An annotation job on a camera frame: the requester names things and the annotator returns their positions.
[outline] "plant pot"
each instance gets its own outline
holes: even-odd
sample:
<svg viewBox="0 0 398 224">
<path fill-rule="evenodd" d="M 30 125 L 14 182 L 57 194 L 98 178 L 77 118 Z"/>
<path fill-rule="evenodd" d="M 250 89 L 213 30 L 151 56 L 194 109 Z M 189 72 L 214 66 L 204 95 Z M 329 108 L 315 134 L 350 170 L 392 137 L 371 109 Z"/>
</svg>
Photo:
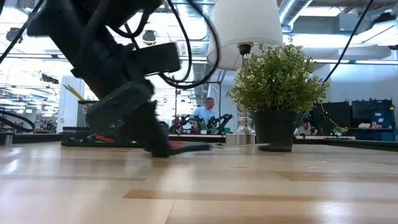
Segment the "plant pot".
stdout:
<svg viewBox="0 0 398 224">
<path fill-rule="evenodd" d="M 295 115 L 293 111 L 253 112 L 257 143 L 270 144 L 259 146 L 259 150 L 292 152 Z"/>
</svg>

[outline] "black pot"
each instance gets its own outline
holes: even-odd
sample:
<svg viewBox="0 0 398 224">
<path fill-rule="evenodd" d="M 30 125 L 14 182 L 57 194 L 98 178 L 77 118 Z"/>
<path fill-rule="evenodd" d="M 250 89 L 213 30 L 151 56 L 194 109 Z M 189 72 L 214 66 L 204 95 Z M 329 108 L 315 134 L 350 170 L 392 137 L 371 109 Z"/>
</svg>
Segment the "black pot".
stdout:
<svg viewBox="0 0 398 224">
<path fill-rule="evenodd" d="M 259 146 L 262 151 L 291 152 L 295 113 L 293 111 L 253 112 L 257 143 L 269 143 Z"/>
</svg>

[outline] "ceiling pipe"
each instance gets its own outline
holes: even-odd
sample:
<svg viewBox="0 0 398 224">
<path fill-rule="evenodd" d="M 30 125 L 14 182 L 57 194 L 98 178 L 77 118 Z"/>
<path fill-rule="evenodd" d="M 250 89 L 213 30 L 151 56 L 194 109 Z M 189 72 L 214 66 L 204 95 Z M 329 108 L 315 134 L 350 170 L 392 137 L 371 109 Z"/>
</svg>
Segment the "ceiling pipe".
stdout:
<svg viewBox="0 0 398 224">
<path fill-rule="evenodd" d="M 312 0 L 283 0 L 279 7 L 279 20 L 283 32 L 291 32 L 293 23 L 299 17 L 301 10 L 311 4 Z"/>
</svg>

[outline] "blue shirt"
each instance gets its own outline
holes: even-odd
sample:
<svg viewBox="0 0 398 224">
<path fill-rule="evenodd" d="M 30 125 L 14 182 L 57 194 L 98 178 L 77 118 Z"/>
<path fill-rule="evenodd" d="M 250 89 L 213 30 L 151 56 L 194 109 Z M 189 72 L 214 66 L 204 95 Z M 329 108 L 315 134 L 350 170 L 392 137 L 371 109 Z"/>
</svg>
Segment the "blue shirt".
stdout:
<svg viewBox="0 0 398 224">
<path fill-rule="evenodd" d="M 199 107 L 198 109 L 196 109 L 193 114 L 194 116 L 201 116 L 207 123 L 207 121 L 213 116 L 215 117 L 216 115 L 214 114 L 214 112 L 212 112 L 212 110 L 208 110 L 206 109 L 204 106 Z"/>
</svg>

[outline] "ceiling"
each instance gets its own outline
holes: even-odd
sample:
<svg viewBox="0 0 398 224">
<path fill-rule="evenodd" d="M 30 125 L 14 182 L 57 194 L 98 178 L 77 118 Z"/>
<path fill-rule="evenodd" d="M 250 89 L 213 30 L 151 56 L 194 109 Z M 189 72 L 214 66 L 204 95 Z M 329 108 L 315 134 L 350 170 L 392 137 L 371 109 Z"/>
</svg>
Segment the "ceiling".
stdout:
<svg viewBox="0 0 398 224">
<path fill-rule="evenodd" d="M 6 39 L 6 34 L 12 27 L 21 27 L 27 19 L 27 14 L 23 13 L 16 6 L 17 0 L 7 1 L 8 7 L 4 8 L 0 17 L 0 51 L 3 52 L 9 45 Z M 194 57 L 193 70 L 190 72 L 190 81 L 200 79 L 209 70 L 210 66 L 206 64 L 205 57 L 208 49 L 208 29 L 203 19 L 197 15 L 192 7 L 186 4 L 184 0 L 173 0 L 176 5 L 177 11 L 182 18 L 184 26 L 188 32 L 190 42 L 192 45 L 192 52 Z M 302 16 L 322 16 L 333 17 L 340 14 L 342 11 L 356 13 L 363 8 L 368 0 L 314 0 L 310 7 L 302 12 Z M 210 16 L 212 15 L 215 0 L 198 0 L 203 12 Z M 397 0 L 375 0 L 373 9 L 380 7 L 390 6 L 397 3 Z M 128 23 L 133 27 L 137 27 L 141 15 L 138 13 Z M 182 60 L 181 71 L 175 73 L 175 77 L 183 77 L 187 70 L 187 50 L 182 32 L 178 26 L 177 20 L 170 12 L 167 5 L 162 6 L 156 13 L 153 13 L 146 25 L 146 29 L 154 30 L 157 36 L 157 44 L 166 42 L 176 42 L 179 48 L 179 54 Z M 130 40 L 124 39 L 114 32 L 112 34 L 115 39 L 122 44 L 129 44 Z M 332 47 L 328 46 L 330 41 L 322 36 L 312 36 L 302 38 L 301 41 L 298 37 L 294 39 L 294 44 L 304 45 L 308 44 L 305 51 L 313 58 L 331 58 L 338 55 L 339 49 L 346 43 L 347 36 L 338 37 L 341 43 Z M 39 92 L 42 99 L 38 97 L 36 101 L 42 100 L 43 104 L 51 102 L 55 108 L 53 111 L 56 114 L 59 101 L 59 84 L 51 84 L 43 81 L 42 74 L 46 74 L 57 80 L 61 80 L 62 76 L 70 73 L 72 66 L 66 59 L 53 58 L 52 55 L 60 55 L 57 46 L 48 37 L 28 37 L 23 36 L 24 41 L 17 44 L 11 51 L 10 57 L 0 66 L 0 87 L 3 93 L 3 99 L 16 100 L 15 97 L 24 96 L 32 98 L 28 93 Z M 140 47 L 146 47 L 142 41 L 142 37 L 138 38 Z M 233 73 L 225 75 L 223 71 L 217 71 L 213 76 L 213 81 L 219 81 L 224 77 L 226 85 L 233 82 Z M 159 100 L 158 113 L 169 118 L 174 113 L 175 108 L 175 89 L 169 87 L 158 76 L 150 77 L 150 80 L 156 87 L 156 94 L 154 99 Z M 187 114 L 191 113 L 196 105 L 202 103 L 203 99 L 207 96 L 208 85 L 199 86 L 193 90 L 182 91 L 177 98 L 177 113 Z M 94 94 L 86 87 L 85 98 L 95 98 Z M 11 106 L 0 101 L 0 106 Z M 47 110 L 41 110 L 42 113 L 48 113 Z"/>
</svg>

